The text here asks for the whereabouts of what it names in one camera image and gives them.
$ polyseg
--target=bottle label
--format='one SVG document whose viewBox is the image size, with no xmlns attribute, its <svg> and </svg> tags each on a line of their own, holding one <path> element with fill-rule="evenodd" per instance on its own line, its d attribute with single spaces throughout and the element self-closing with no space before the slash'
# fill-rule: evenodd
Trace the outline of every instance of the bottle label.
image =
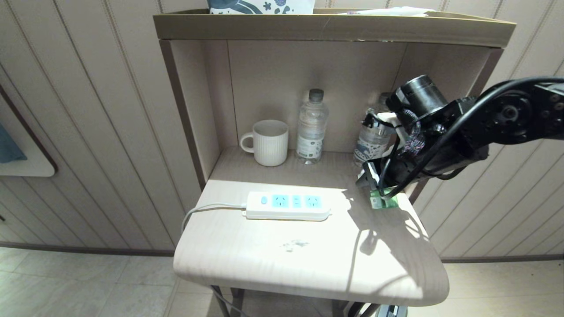
<svg viewBox="0 0 564 317">
<path fill-rule="evenodd" d="M 321 156 L 323 148 L 323 138 L 318 140 L 305 139 L 298 135 L 298 146 L 296 152 L 306 159 L 316 159 Z"/>
<path fill-rule="evenodd" d="M 372 144 L 363 140 L 356 141 L 356 149 L 354 156 L 357 160 L 365 162 L 368 160 L 379 159 L 386 152 L 386 146 L 380 144 Z"/>
</svg>

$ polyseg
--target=white cable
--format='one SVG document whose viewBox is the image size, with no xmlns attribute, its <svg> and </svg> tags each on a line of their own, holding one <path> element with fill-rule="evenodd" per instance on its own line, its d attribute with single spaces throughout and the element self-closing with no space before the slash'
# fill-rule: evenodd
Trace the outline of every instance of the white cable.
<svg viewBox="0 0 564 317">
<path fill-rule="evenodd" d="M 236 207 L 236 208 L 241 208 L 241 209 L 246 208 L 246 204 L 230 204 L 228 202 L 214 202 L 212 204 L 194 207 L 188 213 L 186 213 L 186 216 L 184 216 L 184 220 L 182 220 L 182 228 L 180 228 L 180 233 L 184 232 L 184 228 L 186 228 L 186 225 L 188 224 L 188 220 L 190 219 L 190 216 L 193 213 L 198 212 L 203 208 L 207 208 L 207 207 L 211 207 L 211 206 Z"/>
<path fill-rule="evenodd" d="M 215 296 L 217 296 L 217 298 L 219 298 L 222 302 L 224 302 L 225 304 L 227 304 L 229 307 L 231 307 L 232 309 L 236 310 L 239 314 L 241 314 L 241 317 L 250 317 L 249 315 L 245 314 L 242 310 L 238 309 L 237 307 L 235 307 L 235 305 L 233 305 L 233 303 L 230 303 L 228 300 L 226 300 L 220 293 L 218 293 L 217 290 L 215 290 L 213 287 L 211 288 L 212 291 L 214 292 Z"/>
</svg>

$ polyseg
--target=green object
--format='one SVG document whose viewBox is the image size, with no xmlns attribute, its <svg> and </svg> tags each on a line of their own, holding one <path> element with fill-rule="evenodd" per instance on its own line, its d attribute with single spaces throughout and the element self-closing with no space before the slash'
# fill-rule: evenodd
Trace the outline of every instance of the green object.
<svg viewBox="0 0 564 317">
<path fill-rule="evenodd" d="M 384 193 L 391 192 L 391 189 L 386 188 Z M 391 199 L 384 200 L 380 196 L 378 191 L 371 191 L 370 192 L 370 203 L 372 204 L 372 209 L 385 209 L 385 208 L 396 208 L 399 207 L 398 198 L 396 196 L 392 197 Z"/>
</svg>

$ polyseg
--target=power strip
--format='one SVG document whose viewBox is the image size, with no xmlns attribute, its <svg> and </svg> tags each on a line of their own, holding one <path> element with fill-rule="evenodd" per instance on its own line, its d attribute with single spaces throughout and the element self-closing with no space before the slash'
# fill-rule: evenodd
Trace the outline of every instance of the power strip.
<svg viewBox="0 0 564 317">
<path fill-rule="evenodd" d="M 327 200 L 317 195 L 297 192 L 250 192 L 247 219 L 323 221 L 331 213 Z"/>
</svg>

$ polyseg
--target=stain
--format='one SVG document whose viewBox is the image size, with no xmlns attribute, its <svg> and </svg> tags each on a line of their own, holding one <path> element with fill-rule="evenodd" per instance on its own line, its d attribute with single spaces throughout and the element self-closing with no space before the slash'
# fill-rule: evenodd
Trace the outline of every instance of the stain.
<svg viewBox="0 0 564 317">
<path fill-rule="evenodd" d="M 286 252 L 292 253 L 298 247 L 303 248 L 304 246 L 308 246 L 308 245 L 309 242 L 305 242 L 302 240 L 292 240 L 288 243 L 283 244 L 282 247 L 286 249 Z"/>
</svg>

